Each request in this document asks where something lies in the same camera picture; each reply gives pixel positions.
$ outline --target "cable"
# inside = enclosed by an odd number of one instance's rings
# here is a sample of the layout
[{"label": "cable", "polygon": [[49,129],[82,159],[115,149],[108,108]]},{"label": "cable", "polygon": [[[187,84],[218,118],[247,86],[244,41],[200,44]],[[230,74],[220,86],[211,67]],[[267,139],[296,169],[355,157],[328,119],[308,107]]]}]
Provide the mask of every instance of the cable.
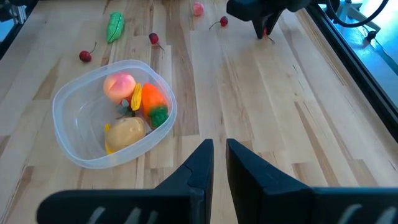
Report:
[{"label": "cable", "polygon": [[346,23],[346,22],[342,21],[337,16],[335,10],[331,6],[330,0],[326,0],[326,5],[328,6],[328,9],[330,10],[330,15],[335,20],[335,22],[337,22],[339,25],[342,25],[343,27],[349,27],[349,28],[360,27],[360,26],[363,26],[363,25],[367,24],[368,22],[372,21],[376,16],[378,16],[380,14],[380,12],[384,9],[384,7],[386,6],[387,3],[388,3],[388,0],[383,0],[383,2],[380,4],[378,9],[376,9],[374,11],[374,13],[371,14],[371,16],[369,16],[364,21],[360,21],[360,22],[357,22],[357,23],[354,23],[354,24],[349,24],[349,23]]}]

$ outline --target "green toy vegetable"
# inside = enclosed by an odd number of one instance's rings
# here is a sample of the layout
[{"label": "green toy vegetable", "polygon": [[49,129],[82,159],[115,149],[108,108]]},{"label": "green toy vegetable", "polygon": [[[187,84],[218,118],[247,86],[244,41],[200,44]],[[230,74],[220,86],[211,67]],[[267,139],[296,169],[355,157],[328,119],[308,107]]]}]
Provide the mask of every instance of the green toy vegetable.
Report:
[{"label": "green toy vegetable", "polygon": [[123,14],[121,12],[114,12],[111,14],[111,18],[108,22],[108,28],[106,29],[106,41],[112,43],[113,41],[120,38],[124,27]]},{"label": "green toy vegetable", "polygon": [[163,106],[152,110],[151,112],[149,112],[148,117],[150,118],[151,127],[158,128],[169,117],[167,115],[167,107]]}]

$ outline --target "toy fruit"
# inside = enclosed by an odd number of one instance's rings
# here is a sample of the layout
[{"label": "toy fruit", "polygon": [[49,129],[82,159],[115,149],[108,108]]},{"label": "toy fruit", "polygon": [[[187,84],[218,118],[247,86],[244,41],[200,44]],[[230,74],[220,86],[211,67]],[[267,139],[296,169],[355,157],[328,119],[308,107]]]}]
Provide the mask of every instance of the toy fruit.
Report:
[{"label": "toy fruit", "polygon": [[97,42],[95,42],[94,48],[91,52],[88,52],[87,50],[82,50],[79,54],[80,60],[82,62],[90,62],[91,61],[91,53],[94,52],[96,46],[97,46]]},{"label": "toy fruit", "polygon": [[160,46],[159,44],[159,37],[157,36],[157,34],[155,33],[149,34],[149,40],[151,44],[157,44],[162,50],[164,50],[163,47]]},{"label": "toy fruit", "polygon": [[193,15],[201,16],[203,14],[204,10],[205,10],[205,7],[203,6],[202,3],[200,3],[200,2],[193,3]]},{"label": "toy fruit", "polygon": [[[105,136],[106,136],[106,133],[108,133],[109,129],[111,129],[111,125],[110,124],[105,124],[105,127],[104,127]],[[107,155],[110,155],[110,154],[113,153],[112,150],[109,148],[108,144],[106,143],[106,141],[105,141],[105,152],[106,152]]]},{"label": "toy fruit", "polygon": [[134,88],[134,93],[132,94],[131,97],[130,107],[133,111],[139,109],[139,106],[141,105],[141,100],[142,100],[142,87],[140,83],[137,83],[136,87]]},{"label": "toy fruit", "polygon": [[114,73],[104,81],[104,93],[112,101],[119,104],[123,99],[130,101],[136,86],[134,78],[124,72]]},{"label": "toy fruit", "polygon": [[220,23],[221,26],[226,26],[228,24],[228,18],[226,16],[223,16],[220,21],[213,23],[209,29],[211,29],[215,24]]}]

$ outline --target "wooden surface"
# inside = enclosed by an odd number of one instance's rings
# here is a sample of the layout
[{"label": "wooden surface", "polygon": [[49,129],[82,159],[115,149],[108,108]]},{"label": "wooden surface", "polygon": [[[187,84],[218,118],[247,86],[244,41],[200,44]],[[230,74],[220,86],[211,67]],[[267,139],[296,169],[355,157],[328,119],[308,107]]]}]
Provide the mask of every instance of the wooden surface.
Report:
[{"label": "wooden surface", "polygon": [[[397,143],[305,11],[284,12],[271,37],[226,15],[226,1],[41,1],[0,61],[0,216],[35,223],[38,204],[63,189],[153,188],[205,138],[215,144],[212,223],[236,223],[225,166],[226,138],[316,186],[396,186]],[[109,13],[124,13],[124,34],[105,42]],[[147,38],[158,33],[165,51]],[[97,41],[93,61],[81,50]],[[82,169],[59,148],[52,98],[76,77],[107,63],[142,60],[172,86],[172,132],[138,159]]]}]

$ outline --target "orange carrot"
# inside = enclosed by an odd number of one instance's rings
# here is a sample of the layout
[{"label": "orange carrot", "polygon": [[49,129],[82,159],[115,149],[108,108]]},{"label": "orange carrot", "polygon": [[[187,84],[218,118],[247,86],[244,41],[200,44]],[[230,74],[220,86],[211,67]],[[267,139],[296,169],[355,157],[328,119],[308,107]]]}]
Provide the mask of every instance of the orange carrot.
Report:
[{"label": "orange carrot", "polygon": [[167,107],[163,94],[151,83],[146,83],[142,87],[142,107],[146,117],[154,109]]}]

